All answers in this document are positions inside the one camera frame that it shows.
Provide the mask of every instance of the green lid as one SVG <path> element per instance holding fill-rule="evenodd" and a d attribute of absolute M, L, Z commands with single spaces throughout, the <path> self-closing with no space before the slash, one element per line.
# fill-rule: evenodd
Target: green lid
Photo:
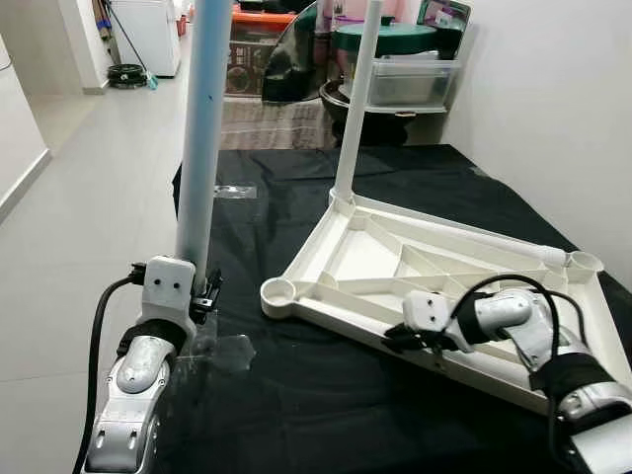
<path fill-rule="evenodd" d="M 346 25 L 334 32 L 334 47 L 358 51 L 364 24 Z M 436 29 L 425 25 L 404 23 L 382 26 L 379 29 L 376 56 L 385 54 L 417 54 L 436 48 Z"/>

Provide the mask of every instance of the white wall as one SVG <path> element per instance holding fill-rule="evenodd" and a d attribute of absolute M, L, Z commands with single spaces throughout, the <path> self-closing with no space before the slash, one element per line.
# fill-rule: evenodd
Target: white wall
<path fill-rule="evenodd" d="M 6 64 L 0 37 L 0 66 Z M 13 67 L 0 71 L 0 203 L 46 151 Z"/>
<path fill-rule="evenodd" d="M 82 87 L 102 87 L 108 79 L 108 67 L 112 65 L 112 60 L 99 36 L 92 0 L 57 1 L 77 62 Z"/>
<path fill-rule="evenodd" d="M 1 0 L 0 33 L 27 95 L 81 93 L 56 1 Z"/>
<path fill-rule="evenodd" d="M 632 2 L 464 3 L 473 43 L 442 141 L 632 289 Z"/>

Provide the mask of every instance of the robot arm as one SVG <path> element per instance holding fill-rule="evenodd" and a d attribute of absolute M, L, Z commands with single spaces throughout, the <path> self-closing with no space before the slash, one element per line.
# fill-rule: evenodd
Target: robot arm
<path fill-rule="evenodd" d="M 510 339 L 542 390 L 564 433 L 556 456 L 578 472 L 632 471 L 632 392 L 617 383 L 571 331 L 559 328 L 559 346 L 545 297 L 527 289 L 473 293 L 452 312 L 437 294 L 411 292 L 405 323 L 389 330 L 394 351 L 422 348 L 472 353 L 474 345 Z"/>

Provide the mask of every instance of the clear plastic container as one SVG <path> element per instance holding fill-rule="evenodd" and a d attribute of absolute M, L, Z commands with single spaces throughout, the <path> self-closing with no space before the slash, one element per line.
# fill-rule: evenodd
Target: clear plastic container
<path fill-rule="evenodd" d="M 368 104 L 377 107 L 443 107 L 458 61 L 375 59 Z"/>

